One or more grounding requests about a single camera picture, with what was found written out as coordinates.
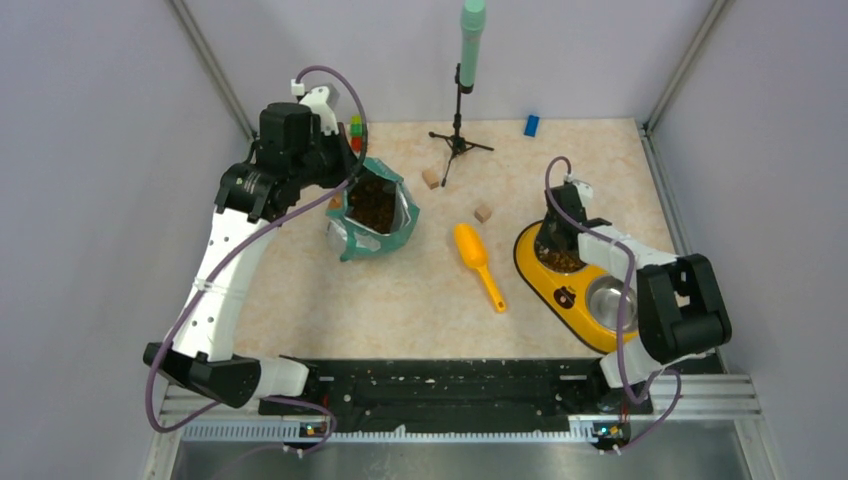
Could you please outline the yellow double pet bowl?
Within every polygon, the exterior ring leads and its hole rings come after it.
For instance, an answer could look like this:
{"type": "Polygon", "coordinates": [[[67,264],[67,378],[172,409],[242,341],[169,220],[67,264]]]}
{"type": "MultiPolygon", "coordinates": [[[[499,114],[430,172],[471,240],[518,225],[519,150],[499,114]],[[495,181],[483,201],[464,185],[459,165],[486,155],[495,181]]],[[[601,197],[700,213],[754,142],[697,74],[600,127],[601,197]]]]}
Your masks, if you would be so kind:
{"type": "Polygon", "coordinates": [[[516,239],[513,259],[519,275],[585,346],[601,354],[615,351],[622,281],[595,265],[569,273],[549,269],[534,248],[541,225],[528,225],[516,239]]]}

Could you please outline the yellow plastic scoop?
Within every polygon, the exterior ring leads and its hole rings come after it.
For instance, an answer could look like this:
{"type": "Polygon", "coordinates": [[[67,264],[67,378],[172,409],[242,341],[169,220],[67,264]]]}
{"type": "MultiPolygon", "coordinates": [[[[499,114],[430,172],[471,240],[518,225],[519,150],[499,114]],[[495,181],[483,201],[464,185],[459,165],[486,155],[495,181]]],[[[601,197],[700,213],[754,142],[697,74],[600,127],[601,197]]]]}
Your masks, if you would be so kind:
{"type": "Polygon", "coordinates": [[[478,275],[494,310],[504,313],[507,304],[489,271],[488,253],[476,229],[470,224],[459,223],[453,229],[453,238],[462,262],[478,275]]]}

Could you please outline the green pet food bag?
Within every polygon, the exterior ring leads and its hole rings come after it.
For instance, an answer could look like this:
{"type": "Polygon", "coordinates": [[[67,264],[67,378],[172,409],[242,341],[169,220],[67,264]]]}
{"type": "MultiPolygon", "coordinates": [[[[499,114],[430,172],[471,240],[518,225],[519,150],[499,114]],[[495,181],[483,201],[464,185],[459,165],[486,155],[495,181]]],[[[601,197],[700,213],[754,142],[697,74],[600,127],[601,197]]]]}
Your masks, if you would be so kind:
{"type": "Polygon", "coordinates": [[[410,240],[420,207],[404,178],[367,157],[353,183],[329,202],[326,237],[342,262],[395,252],[410,240]]]}

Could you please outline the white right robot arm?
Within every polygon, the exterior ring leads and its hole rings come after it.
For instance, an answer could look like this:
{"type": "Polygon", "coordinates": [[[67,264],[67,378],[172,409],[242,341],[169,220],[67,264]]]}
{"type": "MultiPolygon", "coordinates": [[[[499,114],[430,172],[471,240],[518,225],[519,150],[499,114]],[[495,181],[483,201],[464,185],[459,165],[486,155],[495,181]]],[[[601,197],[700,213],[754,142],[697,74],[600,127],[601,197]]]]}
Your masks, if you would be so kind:
{"type": "Polygon", "coordinates": [[[638,396],[633,384],[652,380],[665,367],[726,344],[732,326],[705,256],[660,251],[602,218],[586,218],[583,200],[588,189],[578,181],[547,189],[543,233],[583,263],[621,281],[636,296],[637,337],[622,337],[627,309],[624,303],[618,304],[614,350],[600,360],[602,374],[586,385],[589,404],[600,412],[612,412],[627,394],[638,396]]]}

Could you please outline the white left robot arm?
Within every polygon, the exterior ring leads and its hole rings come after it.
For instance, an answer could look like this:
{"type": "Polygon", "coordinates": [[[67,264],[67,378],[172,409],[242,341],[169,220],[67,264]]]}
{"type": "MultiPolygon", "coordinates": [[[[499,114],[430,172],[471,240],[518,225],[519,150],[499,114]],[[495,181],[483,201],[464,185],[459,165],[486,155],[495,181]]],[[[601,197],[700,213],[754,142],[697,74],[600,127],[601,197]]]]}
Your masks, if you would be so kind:
{"type": "Polygon", "coordinates": [[[355,161],[331,108],[278,102],[261,112],[249,159],[220,179],[210,237],[183,312],[164,341],[145,349],[152,379],[234,408],[266,396],[282,396],[297,413],[317,407],[321,388],[305,364],[238,355],[234,334],[272,230],[303,212],[303,189],[337,193],[355,161]]]}

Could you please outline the brown pet food kibble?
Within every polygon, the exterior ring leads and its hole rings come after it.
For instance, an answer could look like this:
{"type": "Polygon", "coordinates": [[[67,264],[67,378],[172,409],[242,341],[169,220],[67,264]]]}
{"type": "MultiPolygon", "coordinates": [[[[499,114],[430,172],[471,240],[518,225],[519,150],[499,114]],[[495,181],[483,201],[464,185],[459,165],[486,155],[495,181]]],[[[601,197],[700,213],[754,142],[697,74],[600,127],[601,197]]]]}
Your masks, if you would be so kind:
{"type": "Polygon", "coordinates": [[[361,179],[348,194],[347,216],[378,234],[392,231],[396,209],[396,186],[381,177],[361,179]]]}

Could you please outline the colourful toy block stack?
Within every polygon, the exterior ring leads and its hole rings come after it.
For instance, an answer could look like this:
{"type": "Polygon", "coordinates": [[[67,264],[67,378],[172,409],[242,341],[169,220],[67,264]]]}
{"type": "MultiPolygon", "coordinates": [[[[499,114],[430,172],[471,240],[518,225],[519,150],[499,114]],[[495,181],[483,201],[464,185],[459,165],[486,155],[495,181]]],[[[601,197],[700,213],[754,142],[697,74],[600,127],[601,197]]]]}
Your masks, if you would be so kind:
{"type": "Polygon", "coordinates": [[[360,115],[353,115],[349,123],[349,143],[355,153],[363,147],[364,125],[360,115]]]}

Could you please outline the small wooden cube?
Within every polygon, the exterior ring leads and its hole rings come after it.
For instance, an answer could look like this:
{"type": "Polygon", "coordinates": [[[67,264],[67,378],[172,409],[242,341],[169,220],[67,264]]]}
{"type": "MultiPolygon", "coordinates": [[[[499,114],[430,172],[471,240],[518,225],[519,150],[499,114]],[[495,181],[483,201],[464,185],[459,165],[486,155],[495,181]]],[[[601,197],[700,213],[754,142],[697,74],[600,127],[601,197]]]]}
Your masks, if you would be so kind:
{"type": "Polygon", "coordinates": [[[480,204],[474,209],[475,219],[483,224],[486,223],[492,216],[493,210],[486,204],[480,204]]]}

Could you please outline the blue small object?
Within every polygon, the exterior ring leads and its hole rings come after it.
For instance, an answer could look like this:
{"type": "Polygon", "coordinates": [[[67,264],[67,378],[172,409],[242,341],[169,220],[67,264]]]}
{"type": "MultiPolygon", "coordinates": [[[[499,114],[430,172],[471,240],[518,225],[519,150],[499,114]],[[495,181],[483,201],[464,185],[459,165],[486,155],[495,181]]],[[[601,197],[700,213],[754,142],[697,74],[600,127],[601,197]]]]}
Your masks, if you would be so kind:
{"type": "Polygon", "coordinates": [[[535,137],[537,135],[540,118],[536,115],[528,115],[523,130],[523,135],[527,137],[535,137]]]}

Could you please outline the black tripod stand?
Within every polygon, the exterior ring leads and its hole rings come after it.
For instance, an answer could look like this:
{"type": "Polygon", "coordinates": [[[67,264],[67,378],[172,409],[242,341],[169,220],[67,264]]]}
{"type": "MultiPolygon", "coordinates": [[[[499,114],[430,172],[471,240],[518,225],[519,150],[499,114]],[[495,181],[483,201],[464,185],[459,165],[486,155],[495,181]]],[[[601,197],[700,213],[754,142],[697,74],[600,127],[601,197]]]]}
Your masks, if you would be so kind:
{"type": "Polygon", "coordinates": [[[462,96],[469,93],[470,89],[463,87],[460,82],[461,64],[458,63],[455,68],[454,83],[456,85],[456,103],[455,112],[453,115],[452,132],[450,134],[439,134],[434,131],[429,131],[428,135],[433,139],[442,139],[450,148],[450,156],[446,162],[443,176],[439,182],[440,187],[445,187],[453,162],[468,153],[469,151],[479,149],[483,151],[493,152],[494,148],[476,142],[468,141],[462,135],[462,96]]]}

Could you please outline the rectangular wooden block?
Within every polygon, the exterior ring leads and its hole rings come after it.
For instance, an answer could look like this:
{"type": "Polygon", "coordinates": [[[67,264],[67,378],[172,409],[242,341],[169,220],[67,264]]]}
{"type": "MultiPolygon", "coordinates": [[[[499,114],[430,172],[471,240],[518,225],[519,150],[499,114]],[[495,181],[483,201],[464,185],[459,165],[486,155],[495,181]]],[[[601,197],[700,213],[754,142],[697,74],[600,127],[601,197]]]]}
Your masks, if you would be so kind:
{"type": "Polygon", "coordinates": [[[441,186],[441,177],[433,169],[426,169],[421,172],[422,181],[428,189],[434,190],[441,186]]]}

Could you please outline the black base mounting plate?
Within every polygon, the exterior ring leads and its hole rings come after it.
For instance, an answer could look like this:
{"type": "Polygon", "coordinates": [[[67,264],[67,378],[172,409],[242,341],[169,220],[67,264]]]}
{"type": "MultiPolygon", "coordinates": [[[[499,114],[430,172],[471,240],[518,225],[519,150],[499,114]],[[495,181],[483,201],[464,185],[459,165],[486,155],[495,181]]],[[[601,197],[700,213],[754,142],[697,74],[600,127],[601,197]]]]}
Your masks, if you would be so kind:
{"type": "Polygon", "coordinates": [[[592,359],[318,360],[302,400],[326,409],[345,396],[355,405],[395,409],[432,406],[546,406],[564,395],[569,413],[625,412],[636,406],[608,388],[592,359]]]}

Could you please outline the green cylinder on stand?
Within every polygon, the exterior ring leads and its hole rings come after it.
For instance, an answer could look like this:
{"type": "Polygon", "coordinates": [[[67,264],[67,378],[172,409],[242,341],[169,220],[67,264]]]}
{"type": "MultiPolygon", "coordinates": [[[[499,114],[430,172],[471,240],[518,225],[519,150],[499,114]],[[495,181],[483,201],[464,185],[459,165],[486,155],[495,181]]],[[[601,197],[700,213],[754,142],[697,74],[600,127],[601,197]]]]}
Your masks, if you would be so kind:
{"type": "Polygon", "coordinates": [[[458,83],[465,93],[473,91],[479,61],[480,41],[486,25],[486,1],[466,0],[460,14],[462,34],[458,83]]]}

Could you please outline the aluminium front rail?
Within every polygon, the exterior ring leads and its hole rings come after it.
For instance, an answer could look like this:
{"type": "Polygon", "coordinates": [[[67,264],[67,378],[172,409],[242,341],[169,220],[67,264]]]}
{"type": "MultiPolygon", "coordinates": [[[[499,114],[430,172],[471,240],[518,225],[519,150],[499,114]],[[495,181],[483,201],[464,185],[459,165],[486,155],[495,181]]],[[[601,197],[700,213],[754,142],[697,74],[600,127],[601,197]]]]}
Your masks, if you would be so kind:
{"type": "Polygon", "coordinates": [[[179,428],[184,441],[271,442],[312,445],[336,443],[581,443],[622,437],[627,427],[657,420],[709,423],[759,418],[760,403],[750,382],[736,376],[665,375],[641,404],[623,413],[569,413],[564,395],[547,396],[547,405],[365,407],[345,396],[326,413],[280,405],[260,414],[261,403],[242,409],[216,407],[179,428]]]}

